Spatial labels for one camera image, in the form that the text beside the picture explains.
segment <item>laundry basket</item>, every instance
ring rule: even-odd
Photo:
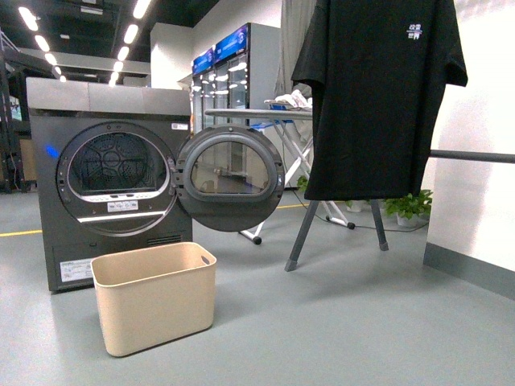
[[[113,356],[212,325],[216,258],[196,243],[113,253],[91,266],[105,348]]]

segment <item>ironing board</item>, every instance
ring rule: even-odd
[[[295,120],[298,121],[312,121],[313,116],[311,112],[307,111],[294,111],[294,110],[260,110],[260,109],[207,109],[204,112],[206,115],[214,117],[229,117],[241,119],[259,119],[260,122],[269,122],[281,138],[282,143],[294,158],[294,162],[285,176],[285,186],[290,182],[291,178],[300,168],[306,178],[309,179],[311,172],[311,165],[307,161],[307,156],[313,149],[313,137],[311,137],[305,146],[300,147],[301,138],[296,129],[291,129],[287,123],[293,123],[295,127]],[[338,224],[349,229],[354,229],[356,225],[348,222],[345,215],[338,208],[333,201],[322,201],[323,208],[327,216],[326,219],[334,224]],[[259,236],[265,221],[260,223],[254,232],[250,230],[241,231],[240,234],[247,239],[253,241],[255,244],[260,244],[262,238]]]

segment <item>wall baseboard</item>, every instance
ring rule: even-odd
[[[424,265],[515,300],[515,272],[450,249],[426,244]]]

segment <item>t-shirt logo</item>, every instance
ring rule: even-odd
[[[408,33],[408,39],[419,40],[422,34],[422,25],[410,24],[410,28],[406,32]]]

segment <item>yellow floor line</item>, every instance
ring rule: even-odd
[[[306,203],[304,205],[302,205],[301,203],[297,203],[295,205],[282,205],[281,207],[277,207],[277,209],[288,209],[290,207],[307,207],[309,205],[309,203]]]
[[[36,233],[43,233],[43,231],[41,229],[38,229],[38,230],[34,230],[34,231],[0,233],[0,237],[25,236],[25,235],[34,235]]]
[[[291,207],[303,207],[308,204],[302,205],[301,203],[297,203],[295,205],[282,205],[281,207],[277,207],[277,209],[289,209]],[[35,235],[37,233],[43,233],[41,229],[36,229],[34,231],[24,231],[24,232],[12,232],[12,233],[0,233],[0,237],[11,237],[11,236],[26,236],[26,235]]]

